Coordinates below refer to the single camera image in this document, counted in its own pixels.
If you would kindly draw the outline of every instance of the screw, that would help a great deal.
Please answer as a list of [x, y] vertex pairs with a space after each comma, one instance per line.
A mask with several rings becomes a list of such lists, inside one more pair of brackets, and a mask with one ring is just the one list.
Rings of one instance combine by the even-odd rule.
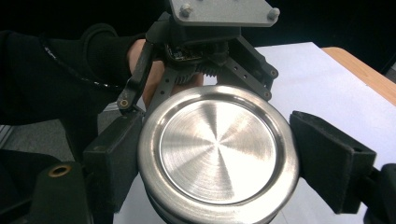
[[270, 12], [268, 13], [268, 19], [271, 21], [275, 21], [280, 15], [280, 10], [277, 7], [271, 8]]
[[128, 105], [128, 101], [127, 100], [121, 100], [120, 105], [123, 107], [126, 107]]
[[180, 13], [183, 17], [189, 17], [190, 14], [192, 13], [192, 7], [190, 6], [190, 4], [188, 3], [183, 4], [180, 8]]
[[276, 70], [272, 70], [272, 71], [271, 71], [271, 75], [272, 75], [273, 77], [275, 77], [275, 76], [276, 76]]

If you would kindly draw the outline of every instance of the white table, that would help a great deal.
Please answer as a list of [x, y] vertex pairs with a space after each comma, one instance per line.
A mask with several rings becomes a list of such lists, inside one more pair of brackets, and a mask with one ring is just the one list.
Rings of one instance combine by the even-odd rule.
[[[396, 106], [352, 75], [312, 43], [258, 48], [279, 72], [271, 90], [273, 105], [287, 120], [293, 110], [319, 116], [377, 152], [375, 167], [396, 162]], [[207, 78], [205, 84], [214, 84]], [[300, 179], [274, 224], [362, 223], [357, 215], [335, 215]], [[140, 176], [114, 223], [164, 223], [151, 207]]]

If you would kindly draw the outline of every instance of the wooden table edge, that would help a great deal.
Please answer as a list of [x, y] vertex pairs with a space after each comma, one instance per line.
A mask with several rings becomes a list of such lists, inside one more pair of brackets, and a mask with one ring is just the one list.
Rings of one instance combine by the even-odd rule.
[[328, 55], [343, 65], [352, 74], [366, 83], [370, 88], [396, 105], [396, 84], [376, 72], [373, 68], [357, 59], [344, 49], [337, 47], [323, 48]]

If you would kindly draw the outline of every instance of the stainless steel lid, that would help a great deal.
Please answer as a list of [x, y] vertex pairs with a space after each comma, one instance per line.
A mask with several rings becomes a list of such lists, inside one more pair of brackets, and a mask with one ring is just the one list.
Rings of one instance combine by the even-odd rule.
[[289, 124], [257, 95], [226, 86], [160, 105], [142, 131], [139, 168], [162, 215], [188, 223], [267, 223], [298, 180]]

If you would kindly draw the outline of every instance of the black cable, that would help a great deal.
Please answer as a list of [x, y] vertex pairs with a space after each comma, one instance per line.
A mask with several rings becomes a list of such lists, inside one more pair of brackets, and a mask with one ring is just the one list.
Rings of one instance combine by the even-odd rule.
[[60, 57], [56, 54], [56, 52], [50, 48], [50, 44], [47, 41], [47, 38], [44, 37], [44, 35], [40, 35], [38, 38], [41, 47], [46, 51], [46, 53], [51, 57], [53, 61], [55, 61], [63, 70], [67, 71], [71, 77], [77, 79], [78, 81], [93, 86], [98, 89], [102, 90], [107, 90], [107, 91], [122, 91], [123, 87], [117, 86], [117, 85], [111, 85], [111, 84], [106, 84], [106, 83], [100, 83], [98, 81], [93, 81], [90, 80], [89, 78], [86, 78], [82, 76], [78, 71], [73, 69], [71, 66], [69, 66], [67, 63], [63, 62]]

